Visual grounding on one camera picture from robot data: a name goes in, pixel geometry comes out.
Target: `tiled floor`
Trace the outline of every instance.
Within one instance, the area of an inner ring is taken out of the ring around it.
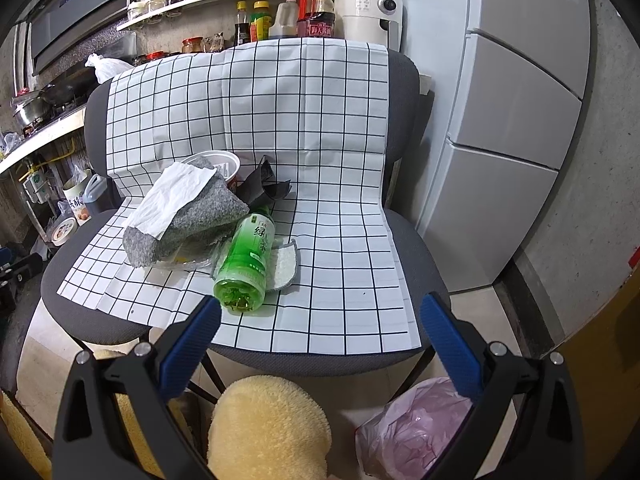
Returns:
[[[501,340],[511,351],[519,353],[509,322],[491,287],[456,294],[452,296],[451,301],[453,313],[460,319],[474,323],[485,339]],[[159,330],[152,330],[151,339],[155,340],[159,333]],[[133,345],[134,342],[111,348],[127,352]],[[90,346],[93,349],[101,348],[96,345]],[[40,302],[20,359],[17,398],[49,434],[53,434],[66,375],[78,351],[78,346],[56,324]],[[209,354],[225,384],[260,373],[258,370],[236,364],[213,352]],[[308,391],[327,414],[334,438],[328,457],[330,473],[341,480],[369,478],[361,473],[355,457],[354,430],[379,412],[417,359],[415,357],[393,367],[358,376],[291,378]],[[420,379],[443,375],[446,373],[436,357]],[[215,387],[201,368],[196,371],[194,380],[217,395]],[[512,406],[498,439],[480,471],[482,474],[495,468],[515,418],[515,410]]]

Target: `white grid paper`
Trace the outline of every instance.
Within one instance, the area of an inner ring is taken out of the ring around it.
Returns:
[[[115,78],[107,165],[125,203],[83,251],[59,294],[151,326],[185,319],[213,281],[206,270],[133,269],[124,218],[162,170],[230,150],[243,180],[267,155],[292,191],[276,236],[296,239],[292,286],[251,314],[223,309],[214,342],[273,352],[363,354],[420,346],[380,195],[388,67],[380,46],[279,40],[152,62]]]

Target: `wire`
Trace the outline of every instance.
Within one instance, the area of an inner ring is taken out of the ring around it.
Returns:
[[[73,137],[71,137],[71,151],[68,153],[65,153],[64,155],[60,155],[57,156],[56,158],[52,158],[51,160],[46,160],[45,162],[38,164],[37,166],[31,166],[29,171],[27,171],[27,173],[25,173],[23,176],[21,176],[18,179],[18,182],[22,182],[25,178],[31,176],[33,173],[35,173],[36,171],[38,171],[41,167],[46,166],[47,164],[50,164],[52,162],[57,162],[58,160],[62,160],[63,158],[67,158],[68,156],[73,155],[76,152],[76,141],[74,140]]]

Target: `refrigerator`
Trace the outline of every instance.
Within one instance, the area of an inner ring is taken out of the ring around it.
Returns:
[[[403,0],[401,51],[432,78],[393,207],[450,292],[491,284],[564,162],[590,60],[588,0]]]

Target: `red lid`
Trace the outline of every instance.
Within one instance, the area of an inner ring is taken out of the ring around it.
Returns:
[[[163,52],[162,50],[158,50],[157,52],[152,52],[151,54],[146,56],[146,58],[149,61],[153,61],[155,59],[160,59],[161,57],[166,57],[166,52]]]

